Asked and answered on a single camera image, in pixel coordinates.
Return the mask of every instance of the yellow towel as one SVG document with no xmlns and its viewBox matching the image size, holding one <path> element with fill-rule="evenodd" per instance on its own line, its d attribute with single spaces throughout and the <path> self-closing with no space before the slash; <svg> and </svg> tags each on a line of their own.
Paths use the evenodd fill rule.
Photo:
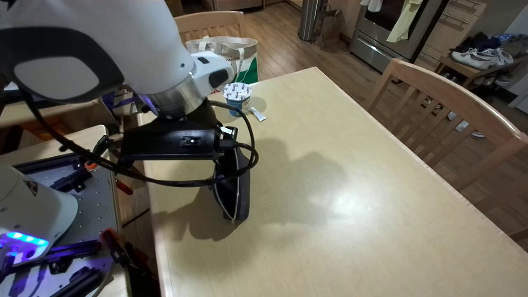
<svg viewBox="0 0 528 297">
<path fill-rule="evenodd" d="M 411 26 L 412 20 L 414 20 L 422 1 L 423 0 L 405 0 L 400 18 L 387 38 L 388 42 L 398 42 L 409 38 L 409 27 Z"/>
</svg>

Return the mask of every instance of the metal plate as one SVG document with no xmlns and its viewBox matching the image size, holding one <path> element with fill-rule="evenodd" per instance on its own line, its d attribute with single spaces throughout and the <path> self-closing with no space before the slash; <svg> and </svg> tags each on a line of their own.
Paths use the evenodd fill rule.
<svg viewBox="0 0 528 297">
<path fill-rule="evenodd" d="M 50 186 L 54 181 L 73 171 L 73 167 L 68 165 L 28 175 L 41 184 Z M 114 174 L 106 169 L 97 168 L 92 171 L 92 175 L 92 178 L 84 182 L 86 189 L 80 193 L 73 190 L 69 192 L 77 198 L 79 211 L 68 231 L 55 246 L 99 239 L 99 233 L 107 228 L 118 230 L 114 205 Z M 96 256 L 73 260 L 65 273 L 51 275 L 47 265 L 29 268 L 27 271 L 20 271 L 6 277 L 0 284 L 0 296 L 48 297 L 66 286 L 71 275 L 84 266 L 98 268 L 108 278 L 112 264 L 112 257 L 108 250 L 104 249 Z M 95 296 L 101 289 L 100 287 L 87 296 Z"/>
</svg>

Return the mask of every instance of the towel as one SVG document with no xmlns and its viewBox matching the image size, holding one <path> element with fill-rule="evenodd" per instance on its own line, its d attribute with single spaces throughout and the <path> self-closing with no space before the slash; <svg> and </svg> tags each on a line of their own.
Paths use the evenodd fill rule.
<svg viewBox="0 0 528 297">
<path fill-rule="evenodd" d="M 367 8 L 371 12 L 378 12 L 381 9 L 381 5 L 383 4 L 383 0 L 361 0 L 361 5 L 363 6 L 369 6 Z"/>
<path fill-rule="evenodd" d="M 388 42 L 398 42 L 409 38 L 409 27 L 411 26 L 412 20 L 414 20 L 422 1 L 423 0 L 405 0 L 400 18 L 387 38 Z"/>
</svg>

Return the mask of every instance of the blue led light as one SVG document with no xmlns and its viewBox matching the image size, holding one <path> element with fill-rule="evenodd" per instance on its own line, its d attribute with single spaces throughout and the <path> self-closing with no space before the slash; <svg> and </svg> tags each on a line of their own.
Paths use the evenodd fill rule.
<svg viewBox="0 0 528 297">
<path fill-rule="evenodd" d="M 22 234 L 22 233 L 19 233 L 19 232 L 9 232 L 9 233 L 7 233 L 7 236 L 9 238 L 17 239 L 17 240 L 20 240 L 22 242 L 31 243 L 31 244 L 34 244 L 34 245 L 39 245 L 39 246 L 48 245 L 48 241 L 47 240 L 36 238 L 36 237 L 33 237 L 33 236 L 29 236 L 29 235 L 25 235 L 25 234 Z"/>
</svg>

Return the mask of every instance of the oven door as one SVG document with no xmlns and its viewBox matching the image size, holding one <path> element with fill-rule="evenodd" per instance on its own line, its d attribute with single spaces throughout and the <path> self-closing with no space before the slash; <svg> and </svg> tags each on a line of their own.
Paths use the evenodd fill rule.
<svg viewBox="0 0 528 297">
<path fill-rule="evenodd" d="M 367 6 L 362 6 L 356 30 L 410 60 L 442 1 L 423 0 L 409 28 L 408 40 L 387 42 L 392 28 L 400 18 L 405 0 L 385 0 L 379 12 L 370 12 L 367 10 Z"/>
</svg>

